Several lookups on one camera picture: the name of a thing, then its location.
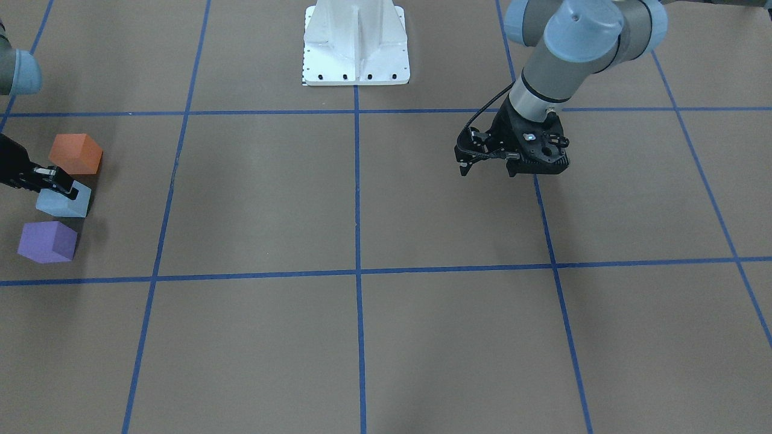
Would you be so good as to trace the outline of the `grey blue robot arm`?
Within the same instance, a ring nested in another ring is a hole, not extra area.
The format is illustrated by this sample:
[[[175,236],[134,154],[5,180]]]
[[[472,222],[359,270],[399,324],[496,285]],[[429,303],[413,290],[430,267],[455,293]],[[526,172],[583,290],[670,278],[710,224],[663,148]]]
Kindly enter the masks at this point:
[[[42,88],[42,72],[33,55],[12,46],[1,24],[1,94],[31,95]],[[1,135],[1,182],[14,189],[52,190],[67,200],[76,200],[79,189],[74,179],[58,166],[44,167],[30,160],[27,149]]]

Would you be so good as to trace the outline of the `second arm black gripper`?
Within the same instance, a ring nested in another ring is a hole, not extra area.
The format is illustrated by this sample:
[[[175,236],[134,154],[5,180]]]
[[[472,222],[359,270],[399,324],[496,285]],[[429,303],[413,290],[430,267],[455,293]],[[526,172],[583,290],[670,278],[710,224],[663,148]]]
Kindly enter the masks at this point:
[[[463,177],[472,165],[490,159],[490,152],[505,160],[510,178],[520,174],[559,175],[570,165],[566,151],[569,143],[556,113],[549,112],[543,122],[530,121],[505,99],[486,133],[475,127],[461,131],[454,153]]]

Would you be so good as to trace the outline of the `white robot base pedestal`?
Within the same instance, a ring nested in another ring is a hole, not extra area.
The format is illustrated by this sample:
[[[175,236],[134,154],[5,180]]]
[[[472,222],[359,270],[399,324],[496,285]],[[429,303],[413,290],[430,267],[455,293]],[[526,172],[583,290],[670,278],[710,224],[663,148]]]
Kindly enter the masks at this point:
[[[317,1],[304,17],[302,85],[409,83],[402,7],[392,1]]]

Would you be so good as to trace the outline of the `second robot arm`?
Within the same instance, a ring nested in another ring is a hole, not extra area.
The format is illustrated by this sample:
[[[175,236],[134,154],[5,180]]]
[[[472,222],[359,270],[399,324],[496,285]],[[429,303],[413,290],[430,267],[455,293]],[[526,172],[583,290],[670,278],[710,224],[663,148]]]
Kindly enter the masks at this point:
[[[649,53],[668,30],[659,1],[513,1],[505,35],[533,51],[519,76],[495,96],[490,128],[468,121],[454,148],[460,174],[501,159],[508,175],[559,175],[570,165],[570,140],[559,114],[597,72]]]

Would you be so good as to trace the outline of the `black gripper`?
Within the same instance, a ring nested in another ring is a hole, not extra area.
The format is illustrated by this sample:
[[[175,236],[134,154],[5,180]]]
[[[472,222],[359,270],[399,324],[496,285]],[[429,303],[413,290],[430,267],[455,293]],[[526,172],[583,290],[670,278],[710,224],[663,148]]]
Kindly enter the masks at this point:
[[[33,173],[33,184],[24,177]],[[67,200],[76,200],[79,190],[74,179],[63,168],[38,168],[31,162],[27,149],[1,134],[1,182],[14,189],[52,190]]]

